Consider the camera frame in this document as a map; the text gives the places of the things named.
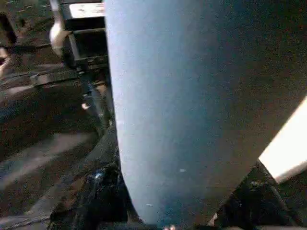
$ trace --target white plastic part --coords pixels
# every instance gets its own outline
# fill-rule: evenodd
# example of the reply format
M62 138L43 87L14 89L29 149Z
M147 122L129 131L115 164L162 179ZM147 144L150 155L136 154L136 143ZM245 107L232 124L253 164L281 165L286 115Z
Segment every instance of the white plastic part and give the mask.
M101 3L76 3L70 4L72 18L104 17L105 6Z
M307 168L306 130L307 97L259 157L278 183Z

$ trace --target dark floor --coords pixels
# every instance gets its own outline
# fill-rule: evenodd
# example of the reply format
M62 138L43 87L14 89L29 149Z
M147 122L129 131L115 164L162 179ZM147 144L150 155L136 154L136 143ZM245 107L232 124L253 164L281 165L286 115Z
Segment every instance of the dark floor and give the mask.
M19 42L48 42L51 25ZM77 81L35 88L25 74L61 64L51 48L10 58L0 77L0 217L29 211L97 142Z

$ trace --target machine part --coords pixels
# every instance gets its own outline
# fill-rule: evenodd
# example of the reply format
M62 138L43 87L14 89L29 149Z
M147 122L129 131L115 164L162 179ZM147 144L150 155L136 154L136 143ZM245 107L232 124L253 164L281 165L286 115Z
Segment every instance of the machine part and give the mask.
M17 36L4 13L0 13L0 44L9 46L17 42Z
M73 69L107 69L105 31L72 32L64 40L63 58L64 62Z
M103 99L103 92L100 92L91 79L91 73L79 71L81 86L84 98L83 109L88 113L98 135L101 137L108 129L110 122L110 114L108 106Z
M75 6L81 7L81 11L85 12L84 9L88 4L99 4L101 6L103 3L100 0L50 0L55 22L49 37L52 48L58 56L63 56L64 40L72 31L105 27L104 14L97 15L95 11L91 10L87 14L79 13L78 17L73 16L76 14Z
M304 33L293 26L303 14L288 19L303 3L105 4L132 202L145 223L192 224L201 211L208 223L307 94Z
M260 161L217 212L214 225L225 228L239 226L303 226L294 210L290 210L279 194L279 186Z

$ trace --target white bar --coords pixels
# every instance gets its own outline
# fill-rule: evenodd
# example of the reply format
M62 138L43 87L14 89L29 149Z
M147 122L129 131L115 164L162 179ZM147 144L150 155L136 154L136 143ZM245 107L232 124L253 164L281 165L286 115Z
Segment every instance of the white bar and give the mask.
M307 97L259 157L281 183L307 168Z
M104 3L76 3L69 5L73 18L94 18L105 16Z

